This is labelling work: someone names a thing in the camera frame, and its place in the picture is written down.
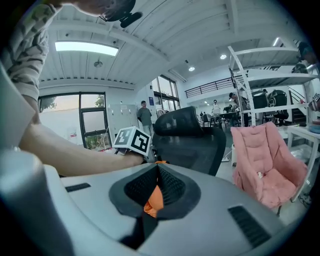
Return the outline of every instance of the patterned shirt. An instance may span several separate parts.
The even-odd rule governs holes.
[[[36,6],[18,23],[0,56],[18,91],[36,101],[39,97],[39,76],[49,52],[47,28],[59,10],[52,4]]]

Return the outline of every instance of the table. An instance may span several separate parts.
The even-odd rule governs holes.
[[[288,148],[289,148],[289,150],[292,147],[293,135],[298,135],[298,136],[300,136],[300,137],[302,137],[304,139],[307,139],[308,141],[313,142],[313,147],[312,147],[312,150],[311,150],[311,156],[310,156],[310,160],[309,160],[309,163],[308,163],[308,166],[307,166],[307,173],[306,173],[306,176],[304,178],[303,184],[300,187],[300,189],[298,190],[298,192],[296,193],[296,195],[291,198],[291,201],[294,202],[298,198],[298,196],[300,195],[302,189],[304,188],[306,180],[309,178],[311,170],[314,167],[315,160],[317,158],[317,153],[318,153],[320,134],[313,133],[313,132],[309,131],[308,126],[307,127],[301,127],[301,126],[295,126],[295,125],[288,126],[287,134],[288,134]]]
[[[229,113],[222,113],[222,114],[218,114],[219,115],[219,124],[221,124],[221,118],[225,118],[225,119],[231,119],[234,115],[237,117],[238,116],[239,111],[235,111],[235,112],[229,112]]]

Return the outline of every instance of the sleeve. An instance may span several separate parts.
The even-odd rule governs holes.
[[[48,52],[48,33],[46,31],[39,32],[35,35],[32,46],[22,52],[8,70],[18,91],[36,101],[39,97],[39,76]]]

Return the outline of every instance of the white shelf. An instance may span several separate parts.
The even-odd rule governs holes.
[[[319,78],[316,74],[278,73],[275,71],[274,74],[252,76],[248,77],[247,80],[250,89],[253,90],[276,86],[303,85],[316,78]]]
[[[306,108],[308,107],[308,103],[302,103],[302,104],[292,104],[292,105],[285,105],[285,106],[273,106],[273,107],[263,107],[263,108],[257,108],[257,109],[250,109],[245,110],[243,113],[263,113],[263,112],[271,112],[271,111],[279,111],[279,110],[292,110],[292,109],[298,109],[298,108]]]
[[[295,66],[299,62],[298,49],[290,47],[255,48],[236,51],[235,54],[244,70],[273,66]],[[233,57],[230,67],[234,72],[239,70]]]
[[[291,154],[295,157],[303,161],[304,163],[308,162],[311,156],[312,147],[307,144],[292,146],[290,148]],[[320,157],[320,152],[316,153],[315,158]]]

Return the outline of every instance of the pink cushioned chair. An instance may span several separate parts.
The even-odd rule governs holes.
[[[232,127],[231,133],[236,186],[269,208],[288,201],[304,182],[307,166],[291,155],[275,124]]]

